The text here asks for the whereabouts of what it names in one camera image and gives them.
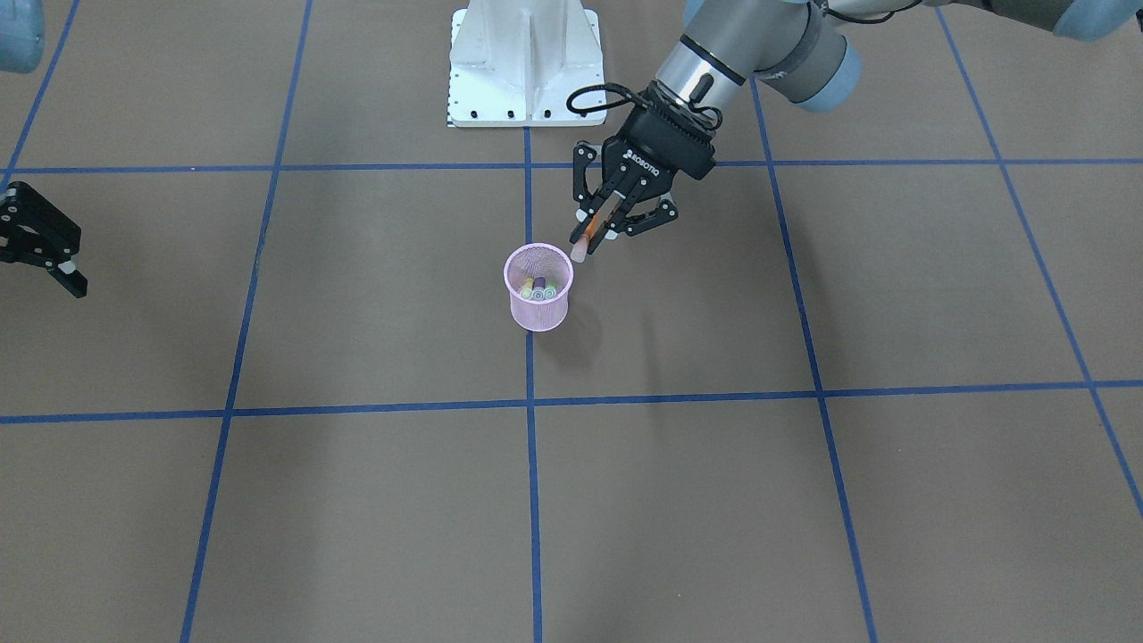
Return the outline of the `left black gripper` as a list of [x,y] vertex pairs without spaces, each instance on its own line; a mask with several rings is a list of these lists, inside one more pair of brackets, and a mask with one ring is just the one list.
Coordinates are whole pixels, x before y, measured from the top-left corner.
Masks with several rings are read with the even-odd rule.
[[[705,178],[714,167],[712,139],[720,127],[720,108],[684,98],[662,82],[652,82],[639,93],[622,85],[604,85],[604,90],[620,96],[607,107],[629,102],[632,108],[620,130],[604,144],[588,140],[575,144],[572,196],[577,208],[588,211],[588,222],[592,222],[605,201],[615,196],[618,204],[613,209],[608,228],[616,231],[618,238],[634,238],[677,222],[680,209],[666,192],[655,196],[654,204],[645,212],[638,212],[634,199],[626,196],[625,188],[621,187],[626,176],[625,166],[630,170],[641,167],[652,178],[665,180],[665,188],[670,188],[678,171],[694,180]],[[592,188],[588,185],[588,168],[596,162],[600,163],[601,175]],[[574,243],[585,227],[588,224],[576,222],[572,228]],[[589,254],[596,254],[600,246],[604,246],[600,240],[592,241]]]

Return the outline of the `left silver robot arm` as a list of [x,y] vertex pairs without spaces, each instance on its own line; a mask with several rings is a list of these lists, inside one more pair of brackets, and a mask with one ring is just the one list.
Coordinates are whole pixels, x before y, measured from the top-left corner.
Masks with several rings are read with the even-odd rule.
[[914,1],[690,1],[677,45],[640,90],[591,85],[572,91],[572,113],[628,105],[620,129],[574,148],[572,195],[577,223],[572,260],[604,241],[634,238],[678,219],[678,174],[701,180],[713,170],[725,110],[748,81],[772,87],[808,113],[840,106],[862,74],[848,25],[874,26]]

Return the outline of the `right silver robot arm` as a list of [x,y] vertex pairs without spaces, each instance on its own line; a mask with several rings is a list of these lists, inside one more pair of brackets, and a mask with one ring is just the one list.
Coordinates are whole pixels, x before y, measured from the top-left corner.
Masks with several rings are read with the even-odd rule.
[[[40,1],[3,1],[3,72],[32,73],[45,53],[45,14]],[[79,225],[23,180],[3,184],[1,262],[45,270],[75,298],[88,294],[88,280],[75,265]]]

